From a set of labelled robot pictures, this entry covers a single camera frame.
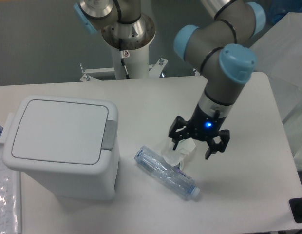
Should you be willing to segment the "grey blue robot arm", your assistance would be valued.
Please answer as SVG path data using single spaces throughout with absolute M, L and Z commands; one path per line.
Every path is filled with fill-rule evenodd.
M 243 43 L 265 26 L 264 9 L 242 0 L 205 0 L 203 6 L 213 23 L 201 29 L 184 26 L 176 35 L 176 54 L 207 79 L 207 84 L 190 120 L 178 116 L 169 129 L 174 145 L 192 138 L 206 142 L 209 158 L 224 152 L 230 139 L 222 124 L 242 89 L 250 80 L 257 58 Z M 90 33 L 101 32 L 116 50 L 118 79 L 134 79 L 142 61 L 130 62 L 135 50 L 146 47 L 155 36 L 153 21 L 141 11 L 139 0 L 81 0 L 74 10 Z

